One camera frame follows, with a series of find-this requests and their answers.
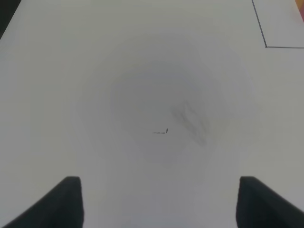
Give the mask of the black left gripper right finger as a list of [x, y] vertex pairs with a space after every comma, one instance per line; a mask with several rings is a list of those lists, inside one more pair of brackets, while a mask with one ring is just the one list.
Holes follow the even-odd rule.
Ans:
[[259, 179], [242, 176], [236, 206], [239, 228], [302, 228], [304, 212]]

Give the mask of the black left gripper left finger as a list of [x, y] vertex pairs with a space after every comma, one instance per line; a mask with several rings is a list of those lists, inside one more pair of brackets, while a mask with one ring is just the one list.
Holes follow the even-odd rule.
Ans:
[[81, 179], [69, 176], [4, 227], [81, 228], [84, 218]]

